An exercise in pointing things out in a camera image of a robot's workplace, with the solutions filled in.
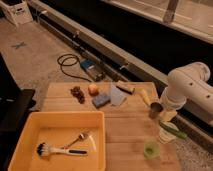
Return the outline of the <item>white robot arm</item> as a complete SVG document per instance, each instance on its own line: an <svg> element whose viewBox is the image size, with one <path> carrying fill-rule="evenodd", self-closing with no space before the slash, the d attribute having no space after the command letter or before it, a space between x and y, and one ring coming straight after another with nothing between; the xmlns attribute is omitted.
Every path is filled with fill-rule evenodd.
<svg viewBox="0 0 213 171"><path fill-rule="evenodd" d="M167 110L179 110L191 100L213 117L213 86L207 83L210 75L209 67L203 62L171 70L160 97L162 105Z"/></svg>

